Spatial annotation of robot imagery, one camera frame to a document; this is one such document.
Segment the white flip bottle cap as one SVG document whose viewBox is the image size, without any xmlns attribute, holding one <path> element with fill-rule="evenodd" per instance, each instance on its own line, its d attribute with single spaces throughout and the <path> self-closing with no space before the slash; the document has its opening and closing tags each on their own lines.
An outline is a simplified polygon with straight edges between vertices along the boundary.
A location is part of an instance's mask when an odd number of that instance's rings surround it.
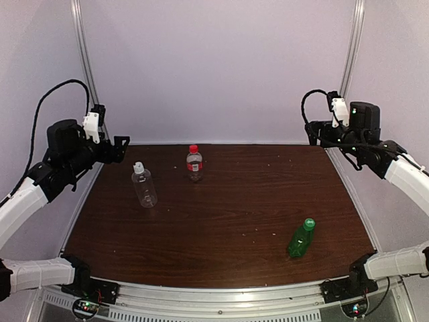
<svg viewBox="0 0 429 322">
<path fill-rule="evenodd" d="M 133 165 L 133 170 L 134 170 L 134 173 L 136 173 L 136 174 L 142 174 L 142 173 L 144 173 L 145 168 L 144 168 L 143 163 L 142 162 L 136 162 Z"/>
</svg>

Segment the clear plastic bottle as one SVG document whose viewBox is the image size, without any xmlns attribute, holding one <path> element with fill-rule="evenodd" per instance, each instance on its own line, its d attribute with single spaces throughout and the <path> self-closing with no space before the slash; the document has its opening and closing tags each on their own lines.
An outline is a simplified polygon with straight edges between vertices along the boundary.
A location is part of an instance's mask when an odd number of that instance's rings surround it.
<svg viewBox="0 0 429 322">
<path fill-rule="evenodd" d="M 131 176 L 137 198 L 144 208 L 152 208 L 158 202 L 151 172 L 145 168 L 144 173 Z"/>
</svg>

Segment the red bottle cap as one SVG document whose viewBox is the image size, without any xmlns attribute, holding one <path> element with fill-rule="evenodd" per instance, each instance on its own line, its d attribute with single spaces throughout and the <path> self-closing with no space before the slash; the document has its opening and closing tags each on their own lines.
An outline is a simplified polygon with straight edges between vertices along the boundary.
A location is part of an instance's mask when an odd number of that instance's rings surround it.
<svg viewBox="0 0 429 322">
<path fill-rule="evenodd" d="M 198 153 L 198 146 L 197 146 L 197 145 L 190 145 L 190 146 L 189 146 L 189 152 L 190 152 L 191 154 Z"/>
</svg>

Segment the red label water bottle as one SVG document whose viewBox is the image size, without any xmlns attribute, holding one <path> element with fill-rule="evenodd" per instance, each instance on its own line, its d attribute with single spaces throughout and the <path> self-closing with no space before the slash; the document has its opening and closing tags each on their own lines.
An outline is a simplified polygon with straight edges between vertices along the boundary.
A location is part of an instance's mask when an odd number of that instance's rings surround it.
<svg viewBox="0 0 429 322">
<path fill-rule="evenodd" d="M 192 182 L 202 180 L 202 155 L 197 153 L 189 153 L 186 157 L 186 165 L 188 169 L 188 177 Z"/>
</svg>

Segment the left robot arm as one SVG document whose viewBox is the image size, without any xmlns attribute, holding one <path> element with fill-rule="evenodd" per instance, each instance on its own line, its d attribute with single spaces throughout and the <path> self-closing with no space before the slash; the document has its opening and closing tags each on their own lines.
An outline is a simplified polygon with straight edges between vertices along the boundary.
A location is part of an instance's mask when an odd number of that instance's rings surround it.
<svg viewBox="0 0 429 322">
<path fill-rule="evenodd" d="M 1 244 L 39 209 L 51 203 L 67 186 L 77 182 L 97 162 L 120 163 L 130 143 L 128 136 L 96 143 L 74 119 L 56 122 L 47 129 L 48 149 L 41 162 L 25 171 L 16 191 L 1 202 Z M 49 285 L 63 285 L 82 298 L 96 292 L 88 264 L 72 255 L 51 260 L 1 260 L 1 299 L 11 294 Z"/>
</svg>

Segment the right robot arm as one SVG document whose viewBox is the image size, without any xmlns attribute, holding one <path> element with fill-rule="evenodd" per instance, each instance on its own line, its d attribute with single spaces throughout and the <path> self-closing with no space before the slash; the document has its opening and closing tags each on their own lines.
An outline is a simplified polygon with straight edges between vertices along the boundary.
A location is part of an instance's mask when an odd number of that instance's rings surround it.
<svg viewBox="0 0 429 322">
<path fill-rule="evenodd" d="M 332 100 L 332 120 L 308 121 L 304 129 L 310 145 L 339 148 L 356 170 L 367 166 L 408 196 L 423 212 L 428 212 L 428 171 L 392 140 L 381 140 L 380 109 L 365 102 L 347 105 Z M 344 291 L 359 295 L 369 280 L 391 276 L 428 275 L 428 242 L 391 252 L 377 252 L 344 281 Z"/>
</svg>

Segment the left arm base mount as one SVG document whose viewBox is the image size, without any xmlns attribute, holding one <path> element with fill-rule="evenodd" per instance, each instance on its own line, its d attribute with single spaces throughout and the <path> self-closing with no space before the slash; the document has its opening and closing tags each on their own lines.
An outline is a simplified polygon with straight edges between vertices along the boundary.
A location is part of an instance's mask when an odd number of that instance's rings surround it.
<svg viewBox="0 0 429 322">
<path fill-rule="evenodd" d="M 119 290 L 116 282 L 93 278 L 90 266 L 76 256 L 62 254 L 60 257 L 74 268 L 74 280 L 71 284 L 61 286 L 63 293 L 101 304 L 116 303 Z"/>
</svg>

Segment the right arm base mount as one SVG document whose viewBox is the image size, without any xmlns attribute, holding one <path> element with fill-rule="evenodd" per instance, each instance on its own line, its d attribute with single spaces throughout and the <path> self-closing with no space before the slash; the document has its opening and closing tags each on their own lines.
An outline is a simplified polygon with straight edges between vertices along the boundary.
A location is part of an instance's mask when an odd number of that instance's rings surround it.
<svg viewBox="0 0 429 322">
<path fill-rule="evenodd" d="M 321 285 L 321 293 L 326 304 L 345 301 L 378 290 L 377 282 L 367 277 L 364 263 L 374 253 L 365 254 L 349 267 L 349 275 L 340 279 L 327 279 Z"/>
</svg>

